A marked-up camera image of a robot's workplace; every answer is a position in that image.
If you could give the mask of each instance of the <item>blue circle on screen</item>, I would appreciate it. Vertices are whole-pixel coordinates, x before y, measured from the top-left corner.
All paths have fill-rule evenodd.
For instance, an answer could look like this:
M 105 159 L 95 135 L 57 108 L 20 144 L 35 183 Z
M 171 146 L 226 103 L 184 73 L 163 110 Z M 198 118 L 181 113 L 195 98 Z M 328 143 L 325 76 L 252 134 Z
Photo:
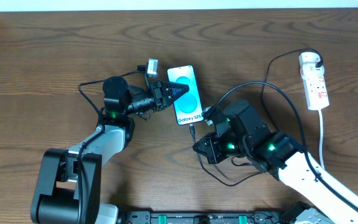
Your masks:
M 191 91 L 191 85 L 190 85 L 191 82 L 189 78 L 179 77 L 176 80 L 176 83 L 189 85 Z M 176 103 L 179 110 L 184 113 L 191 113 L 197 109 L 197 99 L 191 93 L 185 93 L 183 96 L 181 96 L 179 99 L 176 100 Z

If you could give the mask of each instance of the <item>green connector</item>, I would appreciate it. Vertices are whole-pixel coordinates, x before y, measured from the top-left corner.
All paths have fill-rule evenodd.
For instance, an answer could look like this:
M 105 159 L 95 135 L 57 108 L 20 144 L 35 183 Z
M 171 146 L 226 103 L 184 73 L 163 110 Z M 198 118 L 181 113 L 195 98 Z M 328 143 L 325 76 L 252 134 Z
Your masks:
M 240 215 L 239 216 L 239 222 L 240 224 L 247 224 L 247 217 L 246 216 L 243 216 L 243 215 Z
M 166 215 L 158 216 L 158 224 L 167 224 L 167 216 Z

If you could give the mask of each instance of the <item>black cable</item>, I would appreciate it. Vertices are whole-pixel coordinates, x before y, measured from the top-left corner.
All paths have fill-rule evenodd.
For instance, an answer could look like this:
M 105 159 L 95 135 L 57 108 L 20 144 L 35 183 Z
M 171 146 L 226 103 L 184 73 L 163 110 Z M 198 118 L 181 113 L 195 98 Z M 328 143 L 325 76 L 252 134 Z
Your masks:
M 135 73 L 143 73 L 143 72 L 139 72 L 139 71 L 128 72 L 128 73 L 125 73 L 123 75 L 120 75 L 119 77 L 125 77 L 127 75 L 131 75 L 131 74 L 135 74 Z M 83 92 L 81 87 L 85 86 L 85 85 L 101 83 L 101 82 L 104 82 L 104 81 L 106 81 L 106 80 L 98 80 L 98 81 L 86 82 L 86 83 L 81 83 L 81 84 L 78 85 L 78 91 L 81 93 L 82 96 L 84 96 L 84 98 L 91 104 L 93 109 L 97 112 L 98 121 L 99 121 L 98 123 L 101 123 L 101 125 L 102 125 L 102 130 L 100 132 L 98 132 L 97 134 L 95 134 L 92 138 L 90 138 L 87 141 L 83 142 L 81 147 L 80 147 L 80 150 L 78 151 L 78 157 L 77 157 L 77 176 L 78 176 L 78 218 L 77 218 L 77 221 L 78 221 L 78 223 L 81 223 L 82 201 L 83 201 L 83 195 L 82 195 L 82 153 L 83 153 L 84 149 L 86 149 L 86 147 L 92 141 L 94 141 L 96 138 L 98 138 L 100 135 L 102 135 L 104 133 L 104 130 L 106 129 L 106 127 L 104 126 L 104 121 L 103 121 L 104 107 L 102 107 L 99 110 L 96 107 L 96 105 L 91 101 L 91 99 L 89 99 L 89 97 L 85 95 L 85 93 Z
M 147 86 L 147 88 L 150 88 L 149 77 L 147 76 L 147 72 L 144 73 L 144 79 L 146 80 L 146 86 Z
M 311 50 L 313 52 L 315 52 L 316 54 L 318 54 L 320 56 L 320 61 L 316 64 L 316 67 L 319 68 L 323 65 L 323 57 L 321 56 L 321 54 L 315 50 L 315 49 L 312 49 L 312 48 L 305 48 L 305 49 L 298 49 L 298 50 L 293 50 L 293 51 L 290 51 L 290 52 L 287 52 L 285 54 L 282 54 L 282 55 L 279 55 L 275 58 L 273 58 L 273 60 L 270 61 L 270 63 L 268 64 L 267 66 L 267 71 L 266 71 L 266 77 L 265 77 L 265 82 L 267 82 L 267 77 L 269 76 L 269 70 L 270 70 L 270 66 L 271 64 L 278 58 L 280 57 L 283 57 L 283 56 L 286 56 L 286 55 L 289 55 L 289 54 L 292 54 L 292 53 L 295 53 L 295 52 L 301 52 L 301 51 L 306 51 L 306 50 Z M 272 122 L 274 128 L 278 131 L 278 126 L 277 124 L 274 122 L 273 118 L 272 118 L 272 115 L 270 115 L 270 112 L 268 111 L 266 105 L 265 105 L 265 101 L 264 101 L 264 90 L 265 90 L 265 85 L 262 86 L 262 91 L 260 92 L 260 100 L 262 102 L 262 106 L 264 107 L 264 110 L 269 118 L 269 120 Z
M 193 142 L 194 142 L 194 144 L 196 144 L 196 143 L 197 143 L 197 141 L 196 141 L 196 131 L 195 131 L 195 129 L 194 129 L 193 124 L 190 124 L 190 133 L 191 133 L 191 136 L 193 137 Z M 246 177 L 246 178 L 244 178 L 244 179 L 238 181 L 238 182 L 235 183 L 235 184 L 227 184 L 227 183 L 221 181 L 221 179 L 217 178 L 215 175 L 213 175 L 212 173 L 210 173 L 208 170 L 205 169 L 205 167 L 204 167 L 204 165 L 203 165 L 203 161 L 202 161 L 201 158 L 200 158 L 200 154 L 197 153 L 197 157 L 198 157 L 198 160 L 199 160 L 199 162 L 200 162 L 201 168 L 203 168 L 203 170 L 204 170 L 207 174 L 209 174 L 211 177 L 215 178 L 215 179 L 216 179 L 217 181 L 219 181 L 221 184 L 223 184 L 223 185 L 225 185 L 225 186 L 228 186 L 228 187 L 234 187 L 234 186 L 236 186 L 236 185 L 241 184 L 243 181 L 245 181 L 245 180 L 247 180 L 247 179 L 249 179 L 249 178 L 251 178 L 251 177 L 255 177 L 256 175 L 261 174 L 261 172 L 256 172 L 256 173 L 251 174 L 251 175 L 249 175 L 248 177 Z
M 234 166 L 253 166 L 253 163 L 251 163 L 251 162 L 245 162 L 245 163 L 242 163 L 242 164 L 236 164 L 234 162 L 234 158 L 244 158 L 244 156 L 242 156 L 242 157 L 239 157 L 239 156 L 231 157 L 231 164 L 233 164 Z
M 273 217 L 272 215 L 267 215 L 267 214 L 264 213 L 264 212 L 255 212 L 255 213 L 251 216 L 251 222 L 252 222 L 252 223 L 255 223 L 255 224 L 260 223 L 259 220 L 258 220 L 258 222 L 256 222 L 256 220 L 255 220 L 255 216 L 258 215 L 258 214 L 262 214 L 262 215 L 265 215 L 265 216 L 266 216 L 266 218 L 264 218 L 265 223 L 266 223 L 266 220 L 270 220 L 271 224 L 280 223 L 280 221 L 274 222 L 274 221 L 273 221 L 273 218 L 274 218 L 274 217 Z
M 276 86 L 270 84 L 270 83 L 266 83 L 266 82 L 262 82 L 262 81 L 252 81 L 252 82 L 246 82 L 243 84 L 240 84 L 234 88 L 232 88 L 231 90 L 229 90 L 225 95 L 222 96 L 222 98 L 214 105 L 210 108 L 210 110 L 215 110 L 216 107 L 218 106 L 218 104 L 220 104 L 220 102 L 222 102 L 223 99 L 225 99 L 225 97 L 227 97 L 230 93 L 232 93 L 234 90 L 246 86 L 246 85 L 252 85 L 252 84 L 261 84 L 261 85 L 267 85 L 269 87 L 272 87 L 274 90 L 278 91 L 286 100 L 287 102 L 290 104 L 293 112 L 295 113 L 295 117 L 296 120 L 298 122 L 299 125 L 299 131 L 300 131 L 300 135 L 301 135 L 301 140 L 302 140 L 302 146 L 303 146 L 303 153 L 305 154 L 305 159 L 306 162 L 310 168 L 310 170 L 312 171 L 312 173 L 314 174 L 314 176 L 316 177 L 316 179 L 318 179 L 331 193 L 333 193 L 337 198 L 339 198 L 341 201 L 343 201 L 346 205 L 348 205 L 349 207 L 351 207 L 353 210 L 355 210 L 358 213 L 358 208 L 353 205 L 352 203 L 350 203 L 346 198 L 344 198 L 341 194 L 339 194 L 338 192 L 336 192 L 329 184 L 327 184 L 327 182 L 325 182 L 325 180 L 323 180 L 323 178 L 316 172 L 316 170 L 314 169 L 314 167 L 311 165 L 310 159 L 309 159 L 309 154 L 308 154 L 308 150 L 307 150 L 307 145 L 306 145 L 306 138 L 305 138 L 305 132 L 303 131 L 303 126 L 302 126 L 302 122 L 301 122 L 301 118 L 298 114 L 298 111 L 295 108 L 295 105 L 292 103 L 292 101 L 290 100 L 290 98 L 287 96 L 287 94 L 285 94 L 281 89 L 277 88 Z
M 132 74 L 136 74 L 136 73 L 143 74 L 144 72 L 133 71 L 133 72 L 128 72 L 128 73 L 125 73 L 125 74 L 123 74 L 123 75 L 120 75 L 119 77 L 125 77 L 125 76 L 127 76 L 127 75 L 132 75 Z

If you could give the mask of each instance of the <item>white cable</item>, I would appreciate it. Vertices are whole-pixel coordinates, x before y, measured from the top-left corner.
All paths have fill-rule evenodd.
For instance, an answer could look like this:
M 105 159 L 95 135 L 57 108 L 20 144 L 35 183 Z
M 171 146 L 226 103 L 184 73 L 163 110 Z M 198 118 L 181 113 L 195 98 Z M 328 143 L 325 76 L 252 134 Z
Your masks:
M 321 168 L 326 169 L 323 161 L 323 136 L 324 136 L 324 126 L 323 126 L 323 112 L 318 110 L 318 116 L 320 117 L 320 142 L 318 144 L 318 156 L 320 158 Z

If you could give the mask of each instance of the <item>cable clip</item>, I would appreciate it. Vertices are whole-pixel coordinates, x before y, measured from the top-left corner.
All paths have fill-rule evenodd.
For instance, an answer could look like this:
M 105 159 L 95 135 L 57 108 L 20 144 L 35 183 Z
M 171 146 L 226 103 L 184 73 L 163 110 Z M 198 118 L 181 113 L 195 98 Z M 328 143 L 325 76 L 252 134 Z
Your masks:
M 314 181 L 315 181 L 316 183 L 318 182 L 317 176 L 316 176 L 316 178 L 314 178 Z
M 149 117 L 147 117 L 147 118 L 145 118 L 145 117 L 142 116 L 143 114 L 146 114 L 146 113 L 149 114 Z M 144 112 L 144 113 L 142 113 L 142 114 L 138 113 L 137 115 L 138 115 L 140 118 L 142 118 L 143 120 L 145 120 L 145 121 L 149 121 L 150 117 L 152 116 L 152 114 L 150 114 L 150 112 L 148 112 L 148 111 L 146 111 L 146 112 Z

